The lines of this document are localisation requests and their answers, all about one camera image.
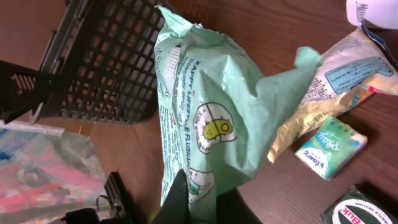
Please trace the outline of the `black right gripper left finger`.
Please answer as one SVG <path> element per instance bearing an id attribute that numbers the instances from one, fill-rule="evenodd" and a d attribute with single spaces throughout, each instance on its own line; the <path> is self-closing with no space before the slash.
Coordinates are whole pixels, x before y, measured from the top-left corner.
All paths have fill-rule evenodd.
<path id="1" fill-rule="evenodd" d="M 177 172 L 167 197 L 152 224 L 189 224 L 187 176 L 183 169 Z"/>

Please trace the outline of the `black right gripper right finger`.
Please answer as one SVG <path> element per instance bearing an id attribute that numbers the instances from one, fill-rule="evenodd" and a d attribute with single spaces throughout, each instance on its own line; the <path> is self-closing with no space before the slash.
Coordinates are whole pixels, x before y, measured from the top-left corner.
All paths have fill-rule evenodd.
<path id="1" fill-rule="evenodd" d="M 217 224 L 262 224 L 247 206 L 238 189 L 225 192 L 216 200 Z"/>

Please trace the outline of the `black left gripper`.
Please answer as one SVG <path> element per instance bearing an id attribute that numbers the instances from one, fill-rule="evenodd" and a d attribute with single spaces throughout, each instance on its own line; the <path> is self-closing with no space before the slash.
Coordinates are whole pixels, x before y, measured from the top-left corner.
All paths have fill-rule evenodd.
<path id="1" fill-rule="evenodd" d="M 1 61 L 1 121 L 14 121 L 46 100 L 53 76 Z"/>

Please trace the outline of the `dark box round white label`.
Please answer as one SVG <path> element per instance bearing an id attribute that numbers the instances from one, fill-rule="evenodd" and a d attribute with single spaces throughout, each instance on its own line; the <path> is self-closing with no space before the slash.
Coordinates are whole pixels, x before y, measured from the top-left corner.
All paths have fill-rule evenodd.
<path id="1" fill-rule="evenodd" d="M 397 217 L 369 195 L 352 186 L 320 216 L 323 224 L 397 224 Z"/>

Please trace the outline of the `teal Kleenex tissue pack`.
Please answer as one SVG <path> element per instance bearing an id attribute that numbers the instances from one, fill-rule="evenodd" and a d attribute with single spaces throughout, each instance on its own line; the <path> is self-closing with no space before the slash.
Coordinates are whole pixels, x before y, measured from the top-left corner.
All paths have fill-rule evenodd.
<path id="1" fill-rule="evenodd" d="M 368 143 L 368 138 L 328 116 L 295 155 L 322 179 L 332 179 Z"/>

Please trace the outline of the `green white snack packet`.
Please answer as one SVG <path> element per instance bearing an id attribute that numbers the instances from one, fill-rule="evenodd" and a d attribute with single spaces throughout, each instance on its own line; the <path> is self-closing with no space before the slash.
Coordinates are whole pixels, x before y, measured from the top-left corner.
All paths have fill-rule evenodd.
<path id="1" fill-rule="evenodd" d="M 216 222 L 216 199 L 258 172 L 278 129 L 307 92 L 320 54 L 300 47 L 293 69 L 265 76 L 226 34 L 160 7 L 155 72 L 164 159 L 162 196 L 187 175 L 193 223 Z"/>

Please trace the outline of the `yellow white snack bag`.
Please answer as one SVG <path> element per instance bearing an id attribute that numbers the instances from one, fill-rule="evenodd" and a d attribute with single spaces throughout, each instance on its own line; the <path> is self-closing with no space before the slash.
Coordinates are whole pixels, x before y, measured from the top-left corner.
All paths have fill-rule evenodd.
<path id="1" fill-rule="evenodd" d="M 386 42 L 365 26 L 328 49 L 322 60 L 298 109 L 279 128 L 270 162 L 327 116 L 349 111 L 372 93 L 397 94 L 397 63 Z"/>

